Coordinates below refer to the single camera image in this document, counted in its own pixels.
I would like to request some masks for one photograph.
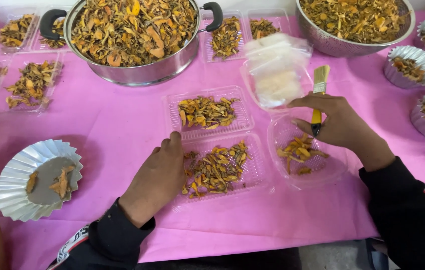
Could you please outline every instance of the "table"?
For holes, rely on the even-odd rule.
[[[419,11],[417,24],[425,19]],[[298,30],[293,22],[293,32]],[[400,45],[412,44],[413,35]],[[399,89],[382,73],[388,50],[358,58],[333,58],[314,52],[309,71],[328,64],[328,93],[345,96],[412,174],[425,182],[425,137],[411,125],[409,112],[425,87]],[[41,115],[0,115],[0,173],[24,147],[40,140],[63,139],[77,148],[84,178],[72,200],[39,221],[2,217],[12,269],[45,269],[79,228],[99,218],[129,186],[137,169],[169,131],[162,97],[201,89],[245,85],[242,61],[204,64],[198,57],[182,74],[147,88],[127,88],[95,76],[74,54],[65,58],[53,101]],[[255,126],[265,140],[270,115],[248,94]],[[264,144],[272,185],[225,198],[228,207],[203,202],[201,209],[167,206],[141,246],[140,262],[244,253],[376,236],[367,212],[368,191],[358,178],[361,167],[349,153],[341,181],[291,191],[274,169]]]

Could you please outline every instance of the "hand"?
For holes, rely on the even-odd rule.
[[[360,118],[344,97],[309,93],[291,101],[288,107],[309,107],[325,113],[327,117],[316,138],[353,151],[368,172],[387,167],[395,160],[386,141]],[[303,132],[312,135],[309,122],[293,121]]]
[[[119,198],[119,205],[137,227],[142,227],[181,191],[186,181],[181,134],[172,132],[156,147]]]

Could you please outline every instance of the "floor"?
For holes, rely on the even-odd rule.
[[[302,270],[372,270],[363,241],[345,241],[300,247]],[[390,261],[390,270],[399,269]]]

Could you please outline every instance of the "pot handle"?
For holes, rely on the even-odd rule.
[[[212,11],[214,20],[210,23],[210,25],[206,26],[206,28],[199,30],[198,33],[204,32],[204,31],[212,32],[216,30],[217,28],[221,27],[221,25],[223,24],[223,10],[221,9],[221,6],[219,6],[218,3],[208,2],[208,3],[205,3],[199,9]]]
[[[39,23],[39,30],[41,32],[41,36],[49,40],[64,40],[64,37],[53,33],[54,22],[61,17],[65,17],[67,15],[67,11],[62,9],[51,9],[48,10],[44,15],[42,15],[41,22]]]

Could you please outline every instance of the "black jacket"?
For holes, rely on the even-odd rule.
[[[384,169],[360,169],[360,178],[371,193],[369,212],[391,260],[402,270],[425,270],[425,183],[414,179],[398,157]],[[154,227],[152,218],[137,229],[116,200],[101,219],[79,230],[64,245],[48,269],[134,269],[139,245]],[[204,260],[215,266],[227,262],[214,258]],[[242,267],[229,265],[221,269]]]

